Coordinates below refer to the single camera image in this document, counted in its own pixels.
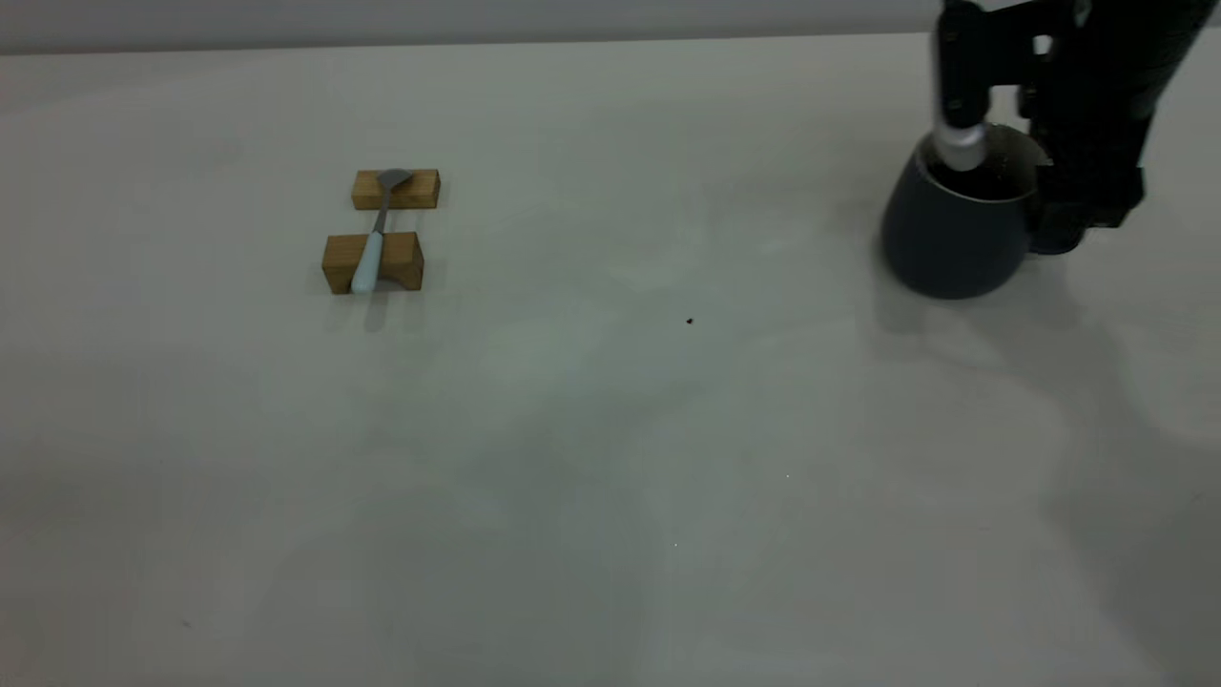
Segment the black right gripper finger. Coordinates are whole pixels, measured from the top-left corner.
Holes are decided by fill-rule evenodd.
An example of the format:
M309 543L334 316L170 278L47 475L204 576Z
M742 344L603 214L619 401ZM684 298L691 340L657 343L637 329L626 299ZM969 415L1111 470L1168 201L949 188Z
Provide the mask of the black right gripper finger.
M1147 198L1147 174L1139 165L1104 168L1087 183L1090 229L1117 229Z
M1060 256L1074 251L1090 225L1085 185L1060 168L1043 164L1035 168L1035 188L1028 203L1029 253Z

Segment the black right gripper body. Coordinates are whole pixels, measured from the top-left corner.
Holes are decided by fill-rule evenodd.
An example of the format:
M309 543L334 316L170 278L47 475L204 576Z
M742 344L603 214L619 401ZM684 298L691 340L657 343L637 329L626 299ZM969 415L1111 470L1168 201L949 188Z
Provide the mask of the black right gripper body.
M1050 52L1024 81L1039 171L1139 168L1158 105L1216 1L1024 1Z

